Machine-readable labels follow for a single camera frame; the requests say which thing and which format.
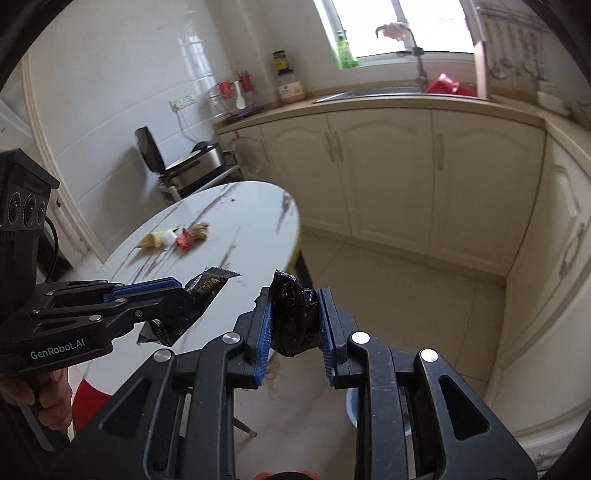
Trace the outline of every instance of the cabinet handle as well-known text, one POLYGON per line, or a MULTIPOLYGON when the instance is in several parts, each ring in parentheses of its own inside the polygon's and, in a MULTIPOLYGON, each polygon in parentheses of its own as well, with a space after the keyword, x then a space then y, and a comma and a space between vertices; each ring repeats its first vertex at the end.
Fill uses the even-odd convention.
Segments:
POLYGON ((333 150, 332 150, 332 142, 330 141, 330 135, 328 134, 328 132, 324 132, 324 136, 326 137, 326 151, 329 154, 330 161, 334 163, 335 154, 333 153, 333 150))
POLYGON ((445 144, 443 143, 443 135, 437 134, 435 137, 435 163, 437 171, 443 171, 443 161, 445 160, 445 144))
POLYGON ((581 250, 581 246, 583 245, 584 236, 585 224, 581 222, 581 224, 579 225, 579 231, 577 232, 577 235, 570 241, 570 243, 564 250, 564 254, 562 255, 562 264, 560 265, 560 271, 558 272, 560 278, 564 278, 566 274, 570 271, 570 269, 573 267, 574 261, 577 258, 577 255, 579 254, 579 250, 581 250), (570 260, 567 261, 566 257, 568 256, 570 248, 573 246, 575 241, 577 242, 577 245, 574 249, 573 256, 570 260))
POLYGON ((340 135, 338 132, 335 132, 335 143, 336 143, 336 148, 338 150, 338 155, 340 158, 340 162, 343 163, 344 159, 343 159, 343 144, 340 142, 340 135))

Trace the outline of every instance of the baseboard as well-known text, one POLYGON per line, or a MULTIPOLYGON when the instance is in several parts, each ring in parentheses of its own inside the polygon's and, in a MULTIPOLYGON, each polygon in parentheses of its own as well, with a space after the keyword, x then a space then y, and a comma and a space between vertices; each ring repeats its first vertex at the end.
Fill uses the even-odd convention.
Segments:
POLYGON ((312 226, 302 226, 302 230, 305 233, 310 233, 315 236, 334 240, 336 242, 342 242, 344 244, 352 245, 354 247, 365 248, 374 252, 387 254, 396 258, 403 258, 410 262, 425 265, 426 267, 435 268, 437 270, 443 270, 457 275, 463 275, 465 277, 474 278, 475 280, 483 283, 494 285, 496 287, 505 288, 506 278, 500 275, 495 275, 488 272, 483 272, 475 268, 465 267, 464 265, 458 265, 455 263, 448 262, 446 260, 440 260, 438 258, 429 257, 428 255, 418 254, 416 252, 410 252, 401 248, 391 247, 389 245, 377 244, 368 240, 362 240, 352 236, 342 235, 341 233, 328 232, 320 228, 312 226))

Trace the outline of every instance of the human hand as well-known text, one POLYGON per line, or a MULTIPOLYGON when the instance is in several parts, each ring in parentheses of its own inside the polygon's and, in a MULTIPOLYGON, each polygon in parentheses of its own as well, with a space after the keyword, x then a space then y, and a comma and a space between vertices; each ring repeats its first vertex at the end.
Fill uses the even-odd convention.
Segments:
MULTIPOLYGON (((72 388, 68 383, 68 369, 63 368, 49 373, 50 382, 41 388, 39 402, 39 421, 52 430, 63 430, 72 422, 72 388)), ((31 387, 21 379, 0 376, 0 393, 9 403, 35 403, 31 387)))

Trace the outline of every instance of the red wrapper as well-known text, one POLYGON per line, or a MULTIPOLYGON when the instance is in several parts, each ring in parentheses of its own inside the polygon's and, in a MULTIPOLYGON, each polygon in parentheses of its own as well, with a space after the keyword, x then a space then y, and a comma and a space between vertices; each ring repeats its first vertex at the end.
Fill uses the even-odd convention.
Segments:
POLYGON ((181 250, 184 252, 193 245, 194 241, 195 239, 193 236, 183 228, 183 233, 177 237, 176 244, 180 246, 181 250))

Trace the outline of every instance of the marble table top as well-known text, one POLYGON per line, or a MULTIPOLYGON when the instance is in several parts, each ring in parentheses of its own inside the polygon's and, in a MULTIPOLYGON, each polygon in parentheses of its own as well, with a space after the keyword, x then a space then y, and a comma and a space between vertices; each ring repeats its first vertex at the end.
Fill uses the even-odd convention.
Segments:
MULTIPOLYGON (((183 285, 208 267, 240 274, 222 288, 203 316, 173 345, 175 353, 202 348, 231 331, 236 318, 252 310, 275 269, 286 270, 297 255, 300 216, 296 203, 278 186, 245 181, 196 193, 160 212, 132 233, 109 257, 97 279, 124 284, 174 277, 183 285), (187 252, 139 249, 148 233, 209 223, 209 237, 187 252)), ((112 395, 156 350, 159 343, 137 344, 143 323, 113 341, 110 355, 90 362, 86 381, 112 395)))

